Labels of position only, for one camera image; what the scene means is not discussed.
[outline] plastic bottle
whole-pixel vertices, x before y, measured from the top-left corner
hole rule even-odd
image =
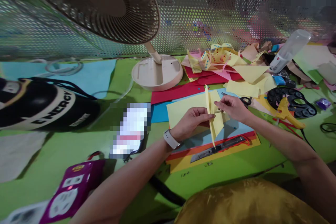
[[[272,73],[279,73],[309,42],[310,37],[310,33],[306,30],[296,30],[293,32],[270,63],[269,70]]]

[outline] paint palette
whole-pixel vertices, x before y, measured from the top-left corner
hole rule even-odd
[[[271,89],[267,93],[267,101],[272,108],[277,110],[281,99],[286,96],[289,103],[288,110],[294,112],[295,118],[308,118],[317,114],[316,108],[305,99],[305,96],[301,92],[296,89],[287,87],[277,87]]]

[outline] white watch strap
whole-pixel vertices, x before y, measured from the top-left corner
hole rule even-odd
[[[167,142],[167,144],[169,144],[169,146],[172,149],[176,149],[177,147],[179,147],[181,145],[181,143],[177,142],[171,135],[170,133],[170,129],[166,130],[163,133],[163,138],[165,139],[165,141]]]

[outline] white paper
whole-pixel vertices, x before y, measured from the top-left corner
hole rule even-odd
[[[43,201],[16,209],[4,220],[4,224],[38,224],[48,203],[49,201]]]
[[[0,137],[0,183],[16,179],[42,147],[48,132]]]

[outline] wrist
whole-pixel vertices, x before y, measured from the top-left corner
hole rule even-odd
[[[170,130],[170,134],[176,142],[182,142],[184,140],[182,134],[180,134],[175,127]]]

